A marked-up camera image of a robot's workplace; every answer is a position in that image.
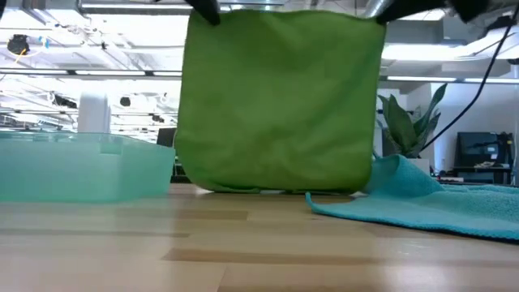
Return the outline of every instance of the wooden table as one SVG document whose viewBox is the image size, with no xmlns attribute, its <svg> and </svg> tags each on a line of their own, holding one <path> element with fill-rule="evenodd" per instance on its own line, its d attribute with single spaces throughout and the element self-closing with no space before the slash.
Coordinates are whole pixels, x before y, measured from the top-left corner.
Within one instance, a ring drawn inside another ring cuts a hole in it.
<svg viewBox="0 0 519 292">
<path fill-rule="evenodd" d="M 122 204 L 1 203 L 0 291 L 511 292 L 519 247 L 177 185 Z"/>
</svg>

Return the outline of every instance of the translucent plastic container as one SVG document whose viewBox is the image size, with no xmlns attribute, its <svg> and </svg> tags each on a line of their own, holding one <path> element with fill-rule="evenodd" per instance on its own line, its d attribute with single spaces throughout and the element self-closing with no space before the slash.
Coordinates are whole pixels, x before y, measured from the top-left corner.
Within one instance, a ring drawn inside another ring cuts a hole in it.
<svg viewBox="0 0 519 292">
<path fill-rule="evenodd" d="M 167 194 L 172 148 L 121 135 L 0 132 L 0 200 L 102 203 Z"/>
</svg>

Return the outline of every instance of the black cable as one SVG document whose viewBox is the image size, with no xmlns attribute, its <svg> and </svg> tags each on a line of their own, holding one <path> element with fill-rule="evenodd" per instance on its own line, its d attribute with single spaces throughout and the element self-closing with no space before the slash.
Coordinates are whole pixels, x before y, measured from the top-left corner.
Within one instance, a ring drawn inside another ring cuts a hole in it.
<svg viewBox="0 0 519 292">
<path fill-rule="evenodd" d="M 485 72 L 485 75 L 483 76 L 483 80 L 481 81 L 481 84 L 479 85 L 478 92 L 476 93 L 476 96 L 472 99 L 472 101 L 458 114 L 438 135 L 436 135 L 434 138 L 432 138 L 431 141 L 429 141 L 425 146 L 423 146 L 422 150 L 429 147 L 431 144 L 433 144 L 443 133 L 446 132 L 450 127 L 452 127 L 463 115 L 470 110 L 472 105 L 478 100 L 479 96 L 481 95 L 481 92 L 483 91 L 483 88 L 485 87 L 485 84 L 487 83 L 488 76 L 490 75 L 490 71 L 492 70 L 492 67 L 494 66 L 495 59 L 497 58 L 497 55 L 500 53 L 501 47 L 504 44 L 504 41 L 506 41 L 508 37 L 508 33 L 510 32 L 510 29 L 512 29 L 513 21 L 517 17 L 517 13 L 519 13 L 519 4 L 516 6 L 516 10 L 513 12 L 512 21 L 510 21 L 510 24 L 506 27 L 506 30 L 504 31 L 503 38 L 501 39 L 500 43 L 497 45 L 497 48 L 495 49 L 494 55 L 492 56 L 492 59 L 490 61 L 490 64 L 488 65 L 487 71 Z"/>
<path fill-rule="evenodd" d="M 2 19 L 3 11 L 6 9 L 7 0 L 0 0 L 0 19 Z"/>
</svg>

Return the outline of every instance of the green fabric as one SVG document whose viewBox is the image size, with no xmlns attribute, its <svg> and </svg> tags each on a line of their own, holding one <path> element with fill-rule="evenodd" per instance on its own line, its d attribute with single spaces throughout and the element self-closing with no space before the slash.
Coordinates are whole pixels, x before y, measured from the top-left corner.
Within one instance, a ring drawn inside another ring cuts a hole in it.
<svg viewBox="0 0 519 292">
<path fill-rule="evenodd" d="M 361 189 L 385 27 L 327 11 L 235 11 L 187 31 L 175 148 L 213 191 Z"/>
</svg>

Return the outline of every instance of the teal towel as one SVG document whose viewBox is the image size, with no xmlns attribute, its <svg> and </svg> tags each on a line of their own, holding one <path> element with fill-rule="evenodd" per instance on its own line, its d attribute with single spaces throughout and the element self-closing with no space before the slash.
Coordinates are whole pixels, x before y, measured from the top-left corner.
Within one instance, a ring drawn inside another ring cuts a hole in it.
<svg viewBox="0 0 519 292">
<path fill-rule="evenodd" d="M 315 213 L 420 230 L 519 239 L 519 189 L 440 185 L 402 156 L 374 161 L 366 197 L 307 203 Z"/>
</svg>

